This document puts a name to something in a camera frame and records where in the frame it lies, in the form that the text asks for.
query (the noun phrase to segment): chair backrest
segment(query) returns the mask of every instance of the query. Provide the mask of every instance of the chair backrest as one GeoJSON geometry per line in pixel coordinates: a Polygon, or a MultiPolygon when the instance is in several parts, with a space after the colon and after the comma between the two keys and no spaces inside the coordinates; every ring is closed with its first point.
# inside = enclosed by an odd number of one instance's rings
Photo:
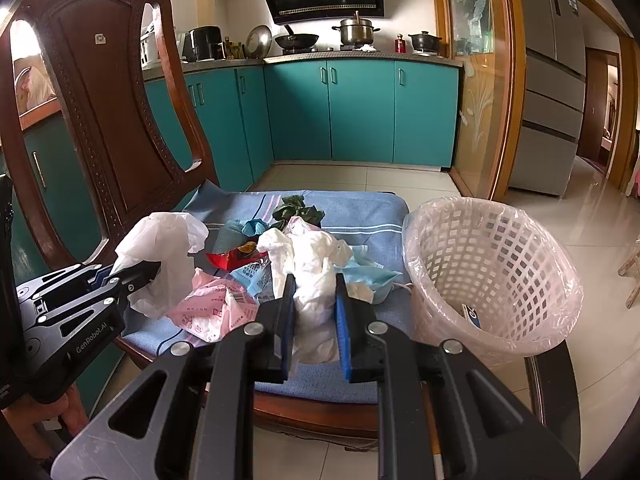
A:
{"type": "MultiPolygon", "coordinates": [[[[175,42],[170,0],[22,0],[40,42],[71,133],[102,241],[89,261],[113,250],[142,217],[171,210],[205,180],[218,183],[202,126],[191,104],[175,42]],[[193,165],[183,171],[162,140],[140,64],[145,3],[153,7],[158,53],[193,165]]],[[[47,213],[22,138],[16,109],[9,27],[0,38],[0,138],[28,227],[51,269],[76,262],[47,213]]]]}

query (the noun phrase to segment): kitchen counter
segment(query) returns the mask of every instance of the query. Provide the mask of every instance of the kitchen counter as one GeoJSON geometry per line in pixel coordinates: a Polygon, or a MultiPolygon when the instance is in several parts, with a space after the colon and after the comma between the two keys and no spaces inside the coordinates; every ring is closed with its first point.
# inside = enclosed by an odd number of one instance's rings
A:
{"type": "MultiPolygon", "coordinates": [[[[457,68],[461,68],[463,66],[463,63],[461,61],[440,56],[420,56],[418,54],[398,54],[396,52],[362,52],[353,50],[334,50],[325,52],[311,52],[309,54],[290,54],[289,56],[273,56],[267,57],[265,59],[221,59],[211,61],[197,61],[194,63],[183,63],[182,71],[184,73],[202,72],[204,70],[214,70],[217,68],[257,66],[319,59],[388,59],[440,64],[457,68]]],[[[161,66],[146,68],[142,71],[142,74],[145,81],[164,77],[161,66]]]]}

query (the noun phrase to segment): refrigerator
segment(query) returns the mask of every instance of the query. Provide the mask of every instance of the refrigerator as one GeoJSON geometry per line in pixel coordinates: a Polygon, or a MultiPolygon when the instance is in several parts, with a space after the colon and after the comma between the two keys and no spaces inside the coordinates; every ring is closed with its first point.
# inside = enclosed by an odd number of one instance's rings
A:
{"type": "Polygon", "coordinates": [[[564,195],[582,127],[585,51],[577,0],[522,0],[527,77],[510,187],[564,195]]]}

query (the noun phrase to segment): blue seat cushion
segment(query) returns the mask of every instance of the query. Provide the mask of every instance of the blue seat cushion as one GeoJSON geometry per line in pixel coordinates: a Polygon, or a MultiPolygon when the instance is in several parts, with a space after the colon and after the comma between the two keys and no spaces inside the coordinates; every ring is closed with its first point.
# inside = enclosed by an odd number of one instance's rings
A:
{"type": "MultiPolygon", "coordinates": [[[[324,210],[326,215],[322,228],[325,231],[349,245],[368,246],[369,257],[387,269],[402,272],[404,282],[409,282],[402,262],[402,221],[408,209],[401,198],[382,192],[300,190],[234,193],[205,182],[184,209],[209,228],[204,250],[195,255],[196,266],[209,274],[226,274],[212,267],[205,256],[206,252],[211,252],[220,227],[232,219],[261,218],[271,222],[273,209],[283,196],[291,194],[304,195],[307,205],[324,210]]],[[[379,319],[413,336],[410,295],[406,290],[393,290],[383,303],[375,306],[375,310],[379,319]]],[[[195,346],[204,344],[178,329],[166,317],[152,320],[129,308],[125,319],[124,339],[153,355],[160,355],[177,341],[188,341],[195,346]]],[[[263,392],[328,402],[375,404],[377,401],[376,385],[347,383],[339,362],[299,365],[294,377],[285,384],[257,383],[255,387],[263,392]]]]}

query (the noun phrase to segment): doorway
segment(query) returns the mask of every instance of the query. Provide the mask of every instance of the doorway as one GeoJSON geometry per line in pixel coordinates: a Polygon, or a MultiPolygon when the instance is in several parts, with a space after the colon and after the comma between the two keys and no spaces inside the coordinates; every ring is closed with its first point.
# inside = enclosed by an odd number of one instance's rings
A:
{"type": "Polygon", "coordinates": [[[618,126],[620,56],[586,48],[586,94],[577,155],[607,173],[618,126]]]}

